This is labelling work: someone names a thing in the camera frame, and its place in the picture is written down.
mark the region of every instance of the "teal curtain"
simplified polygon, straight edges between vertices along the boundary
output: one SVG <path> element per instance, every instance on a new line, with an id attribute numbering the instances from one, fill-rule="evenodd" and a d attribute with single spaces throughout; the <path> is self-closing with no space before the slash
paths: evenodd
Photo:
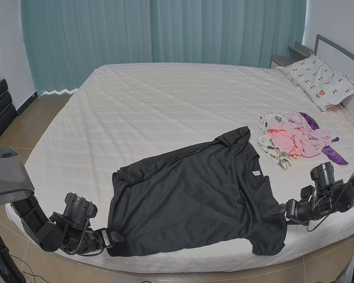
<path id="1" fill-rule="evenodd" d="M 38 93 L 79 87 L 104 64 L 270 66 L 302 42 L 306 0 L 21 0 Z"/>

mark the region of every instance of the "white pillowcase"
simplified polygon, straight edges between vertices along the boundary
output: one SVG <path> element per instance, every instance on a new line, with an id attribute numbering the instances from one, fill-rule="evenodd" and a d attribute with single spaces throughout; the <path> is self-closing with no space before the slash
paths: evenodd
<path id="1" fill-rule="evenodd" d="M 315 55 L 280 70 L 323 111 L 354 93 L 354 85 L 343 72 L 333 70 Z"/>

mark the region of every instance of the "headboard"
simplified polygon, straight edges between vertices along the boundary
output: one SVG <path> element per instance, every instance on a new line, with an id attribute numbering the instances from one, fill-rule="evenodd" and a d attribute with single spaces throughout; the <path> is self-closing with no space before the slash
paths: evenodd
<path id="1" fill-rule="evenodd" d="M 321 35 L 316 36 L 314 54 L 331 68 L 344 72 L 354 82 L 354 54 Z M 354 116 L 354 94 L 341 104 Z"/>

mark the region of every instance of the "purple garment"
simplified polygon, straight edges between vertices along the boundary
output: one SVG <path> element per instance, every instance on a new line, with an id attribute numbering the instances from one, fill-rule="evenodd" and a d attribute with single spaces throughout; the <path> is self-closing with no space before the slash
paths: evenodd
<path id="1" fill-rule="evenodd" d="M 305 118 L 308 125 L 310 125 L 313 130 L 319 128 L 319 125 L 316 123 L 316 121 L 312 117 L 310 117 L 307 113 L 304 112 L 299 112 L 299 113 L 302 117 Z M 332 139 L 332 142 L 337 142 L 339 140 L 340 140 L 339 137 L 336 137 L 335 139 Z M 334 163 L 341 164 L 343 166 L 349 164 L 346 160 L 344 160 L 344 158 L 341 155 L 335 152 L 335 150 L 333 150 L 331 146 L 326 146 L 321 151 Z"/>

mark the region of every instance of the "gray nightstand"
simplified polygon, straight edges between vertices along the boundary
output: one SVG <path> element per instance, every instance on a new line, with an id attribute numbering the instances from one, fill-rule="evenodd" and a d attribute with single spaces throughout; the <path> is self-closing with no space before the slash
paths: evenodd
<path id="1" fill-rule="evenodd" d="M 271 56 L 270 69 L 276 69 L 278 66 L 286 67 L 286 66 L 293 64 L 297 61 L 308 58 L 312 52 L 311 49 L 309 49 L 308 47 L 305 47 L 304 45 L 301 45 L 297 42 L 295 42 L 294 47 L 288 46 L 288 48 L 290 50 L 292 50 L 293 57 L 288 58 L 288 57 L 284 57 L 282 55 L 273 54 Z"/>

